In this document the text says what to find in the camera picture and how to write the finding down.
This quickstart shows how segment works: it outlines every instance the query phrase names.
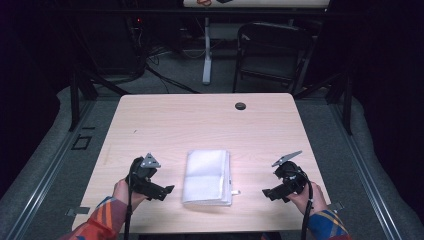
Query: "human hand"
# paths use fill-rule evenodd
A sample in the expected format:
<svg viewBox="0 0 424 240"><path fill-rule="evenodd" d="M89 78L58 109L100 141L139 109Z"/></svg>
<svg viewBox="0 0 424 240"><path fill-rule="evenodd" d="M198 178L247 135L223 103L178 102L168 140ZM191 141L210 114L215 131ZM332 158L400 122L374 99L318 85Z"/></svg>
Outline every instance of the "human hand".
<svg viewBox="0 0 424 240"><path fill-rule="evenodd" d="M125 204L128 204L128 184L125 182L125 179L121 179L115 184L113 189L113 197ZM143 194L133 192L131 194L132 210L134 211L146 198L148 197Z"/></svg>
<svg viewBox="0 0 424 240"><path fill-rule="evenodd" d="M312 216L316 212L320 212L320 211L328 209L321 187L314 182L311 182L311 185L312 185L314 201L312 202L312 208L311 208L311 212L309 216ZM303 189L302 193L300 194L292 193L288 195L287 198L290 199L290 201L292 201L296 205L296 207L299 209L299 211L303 215L305 215L306 205L308 204L308 201L309 201L309 184L305 185L305 188Z"/></svg>

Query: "colorful sleeve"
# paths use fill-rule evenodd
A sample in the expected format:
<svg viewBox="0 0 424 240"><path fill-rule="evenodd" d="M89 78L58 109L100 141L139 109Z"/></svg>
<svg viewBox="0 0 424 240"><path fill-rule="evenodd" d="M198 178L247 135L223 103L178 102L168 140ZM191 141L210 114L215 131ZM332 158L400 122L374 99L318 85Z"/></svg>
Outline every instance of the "colorful sleeve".
<svg viewBox="0 0 424 240"><path fill-rule="evenodd" d="M343 222L333 211L317 212L309 218L308 228L316 240L351 239Z"/></svg>
<svg viewBox="0 0 424 240"><path fill-rule="evenodd" d="M60 239L117 239L125 222L127 204L114 197L105 198L88 221Z"/></svg>

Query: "folded towel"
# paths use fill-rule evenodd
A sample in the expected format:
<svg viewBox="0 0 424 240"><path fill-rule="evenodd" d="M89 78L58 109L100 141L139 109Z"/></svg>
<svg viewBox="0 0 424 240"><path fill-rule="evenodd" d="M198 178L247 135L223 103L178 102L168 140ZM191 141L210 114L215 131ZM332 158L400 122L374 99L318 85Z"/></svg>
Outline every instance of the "folded towel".
<svg viewBox="0 0 424 240"><path fill-rule="evenodd" d="M188 153L183 203L231 205L230 154L226 150Z"/></svg>

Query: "wooden table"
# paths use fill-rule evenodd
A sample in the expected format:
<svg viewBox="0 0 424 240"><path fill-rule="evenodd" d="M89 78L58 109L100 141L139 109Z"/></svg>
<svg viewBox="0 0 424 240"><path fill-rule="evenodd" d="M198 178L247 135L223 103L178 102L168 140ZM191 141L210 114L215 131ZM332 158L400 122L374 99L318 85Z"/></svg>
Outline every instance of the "wooden table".
<svg viewBox="0 0 424 240"><path fill-rule="evenodd" d="M243 102L245 110L235 104ZM183 206L187 153L194 149L230 152L233 196L230 207ZM161 202L143 202L132 215L133 233L246 232L301 229L303 215L294 204L270 201L262 189L281 180L271 165L281 156L302 150L292 159L321 185L329 197L289 94L181 94L122 97L100 152L81 207L91 214L132 161L148 152L162 165L152 182L175 185ZM87 220L78 215L73 228Z"/></svg>

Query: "gray mat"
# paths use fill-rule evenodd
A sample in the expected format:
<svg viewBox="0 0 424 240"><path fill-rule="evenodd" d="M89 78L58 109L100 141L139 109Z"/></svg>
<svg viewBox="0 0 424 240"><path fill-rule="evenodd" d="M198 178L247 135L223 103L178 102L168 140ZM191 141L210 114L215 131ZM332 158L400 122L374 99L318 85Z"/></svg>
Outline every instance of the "gray mat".
<svg viewBox="0 0 424 240"><path fill-rule="evenodd" d="M25 239L54 239L70 231L73 218L64 214L67 209L79 206L116 103L100 101L95 104L83 125L95 129L81 129L79 132L81 136L92 137L87 150L68 151L65 164L29 226ZM350 233L355 239L384 239L378 219L352 166L352 155L329 107L299 102L298 109L331 199L346 206L340 216ZM299 239L300 232L282 232L282 235L283 239Z"/></svg>
<svg viewBox="0 0 424 240"><path fill-rule="evenodd" d="M209 86L205 86L201 82L203 57L192 59L165 54L160 56L158 66L151 63L150 65L164 76L178 80L197 91L228 93L231 91L234 73L233 54L233 51L228 50L214 52L213 56L217 61L213 61L212 64L212 83ZM241 82L241 91L252 90L249 81ZM160 80L149 72L136 81L120 86L131 93L138 94L167 92ZM169 84L167 86L170 93L187 93ZM66 151L66 161L32 219L24 239L55 239L71 230L73 218L65 216L65 212L69 208L79 206L118 101L116 94L102 86L96 87L101 97L94 103L88 119L82 125L86 129L78 130L72 139L72 142L75 141L78 134L81 134L81 137L90 136L90 144L86 150L68 149ZM277 87L255 86L253 90L256 92L279 91ZM0 239L6 239L19 212L31 198L37 182L40 181L57 148L68 134L67 128L70 126L69 92L64 95L61 96L61 102L65 111L61 109L60 116L51 132L46 136L44 143L40 144L39 149L10 191L1 199ZM340 212L340 216L353 238L386 239L353 165L353 155L343 138L342 130L336 124L339 120L334 118L330 107L325 104L320 94L311 101L297 101L297 106L330 198L333 202L341 201L346 206L346 209ZM388 209L392 212L395 218L394 222L399 226L402 236L404 239L422 238L423 226L415 213L399 198L390 179L381 169L378 160L375 159L362 109L356 101L353 105L352 129L354 138L375 175L376 183L382 191L381 194L386 200ZM299 231L286 231L281 235L285 240L300 238Z"/></svg>

